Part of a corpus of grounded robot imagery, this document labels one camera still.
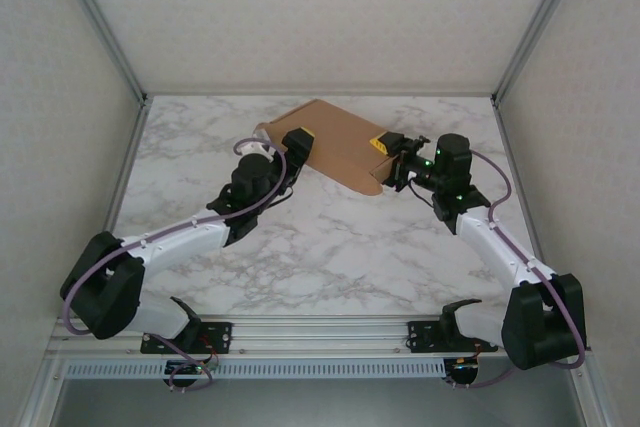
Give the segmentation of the brown cardboard box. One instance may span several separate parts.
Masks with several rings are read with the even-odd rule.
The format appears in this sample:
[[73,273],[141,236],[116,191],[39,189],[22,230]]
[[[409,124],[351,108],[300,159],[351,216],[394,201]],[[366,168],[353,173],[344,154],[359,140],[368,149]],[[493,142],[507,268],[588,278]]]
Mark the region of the brown cardboard box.
[[314,99],[256,128],[280,144],[285,134],[305,128],[314,135],[307,165],[354,192],[377,196],[392,159],[372,140],[388,130],[324,100]]

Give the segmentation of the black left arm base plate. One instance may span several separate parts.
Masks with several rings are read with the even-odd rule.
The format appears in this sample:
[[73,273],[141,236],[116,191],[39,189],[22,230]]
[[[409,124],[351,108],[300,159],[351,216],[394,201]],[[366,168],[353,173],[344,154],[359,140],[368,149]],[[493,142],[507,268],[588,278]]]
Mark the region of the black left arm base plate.
[[[187,354],[228,354],[232,340],[233,324],[230,322],[190,323],[170,343]],[[142,354],[162,355],[173,350],[150,334],[145,334],[140,346]]]

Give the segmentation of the wide aluminium table rail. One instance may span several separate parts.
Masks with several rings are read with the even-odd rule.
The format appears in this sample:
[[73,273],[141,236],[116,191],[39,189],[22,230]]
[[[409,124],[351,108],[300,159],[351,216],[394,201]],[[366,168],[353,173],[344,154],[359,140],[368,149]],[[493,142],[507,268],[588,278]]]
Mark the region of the wide aluminium table rail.
[[[232,340],[222,359],[301,358],[406,358],[410,321],[437,321],[435,316],[415,315],[227,315],[204,316],[203,321],[230,322]],[[143,335],[122,332],[107,340],[76,336],[61,321],[54,324],[45,348],[53,359],[131,358],[140,352]]]

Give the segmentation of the thin aluminium table rail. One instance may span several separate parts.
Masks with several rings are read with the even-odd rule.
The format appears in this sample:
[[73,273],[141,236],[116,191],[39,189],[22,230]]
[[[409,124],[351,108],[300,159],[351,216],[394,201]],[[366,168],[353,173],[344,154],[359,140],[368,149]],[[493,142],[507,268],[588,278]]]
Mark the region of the thin aluminium table rail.
[[490,91],[426,91],[426,90],[286,90],[286,89],[253,89],[253,90],[222,90],[222,91],[149,91],[146,93],[148,98],[158,96],[204,96],[204,97],[240,97],[240,96],[300,96],[323,98],[329,96],[347,96],[347,97],[462,97],[462,98],[490,98],[494,95]]

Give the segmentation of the aluminium frame post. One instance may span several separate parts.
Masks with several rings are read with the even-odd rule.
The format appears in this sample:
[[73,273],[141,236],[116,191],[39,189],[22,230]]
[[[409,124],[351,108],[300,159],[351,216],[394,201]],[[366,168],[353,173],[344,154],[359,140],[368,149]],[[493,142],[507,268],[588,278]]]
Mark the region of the aluminium frame post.
[[144,106],[148,99],[147,93],[141,87],[97,0],[77,0],[77,2],[133,98],[139,105]]
[[505,71],[492,93],[491,99],[496,110],[504,102],[516,80],[533,53],[548,23],[562,0],[541,0],[536,7]]

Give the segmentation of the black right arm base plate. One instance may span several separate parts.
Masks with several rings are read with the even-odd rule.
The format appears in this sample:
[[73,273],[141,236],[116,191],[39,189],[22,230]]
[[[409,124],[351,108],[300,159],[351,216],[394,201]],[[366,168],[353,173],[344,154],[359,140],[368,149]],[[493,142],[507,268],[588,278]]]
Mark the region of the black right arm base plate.
[[442,321],[410,321],[405,346],[412,353],[497,352],[498,347],[486,341],[463,337],[455,327]]

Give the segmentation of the aluminium table side rail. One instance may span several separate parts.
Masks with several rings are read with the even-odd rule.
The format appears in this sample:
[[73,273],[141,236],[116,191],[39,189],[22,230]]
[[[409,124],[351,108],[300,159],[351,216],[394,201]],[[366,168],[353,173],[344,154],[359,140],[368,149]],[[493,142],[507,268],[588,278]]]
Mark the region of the aluminium table side rail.
[[533,253],[536,255],[536,257],[542,261],[543,263],[546,262],[546,257],[544,255],[544,252],[541,248],[541,244],[540,244],[540,238],[538,235],[538,231],[536,229],[533,217],[532,217],[532,213],[531,213],[531,209],[530,209],[530,205],[528,202],[528,199],[526,197],[526,192],[524,189],[524,184],[522,182],[522,178],[520,175],[520,169],[519,169],[519,165],[517,163],[516,157],[514,155],[514,150],[513,150],[513,144],[511,141],[511,137],[508,133],[508,130],[506,128],[506,125],[504,123],[504,119],[502,116],[502,113],[499,109],[499,105],[497,100],[495,99],[494,96],[492,96],[490,98],[491,100],[491,105],[492,105],[492,109],[493,109],[493,113],[495,116],[495,120],[498,126],[498,130],[500,132],[500,136],[501,136],[501,140],[503,143],[503,146],[505,148],[505,154],[510,166],[510,170],[511,170],[511,174],[512,174],[512,178],[513,178],[513,182],[514,182],[514,186],[515,186],[515,190],[517,192],[518,195],[518,199],[519,199],[519,204],[521,207],[521,211],[524,217],[524,222],[526,225],[526,229],[527,229],[527,233],[528,233],[528,237],[533,249]]
[[116,183],[107,209],[106,220],[103,224],[102,230],[105,232],[112,233],[116,227],[152,103],[153,99],[151,97],[145,97],[137,110],[134,125],[125,149],[124,159],[116,176]]

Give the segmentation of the aluminium lower frame leg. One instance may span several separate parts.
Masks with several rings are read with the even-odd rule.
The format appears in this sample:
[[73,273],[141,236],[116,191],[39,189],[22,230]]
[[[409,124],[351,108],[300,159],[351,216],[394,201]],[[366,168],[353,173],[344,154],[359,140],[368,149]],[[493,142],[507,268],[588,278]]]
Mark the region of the aluminium lower frame leg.
[[67,372],[65,359],[44,359],[17,427],[50,427]]
[[587,355],[582,366],[571,370],[570,375],[585,427],[615,427],[595,356]]

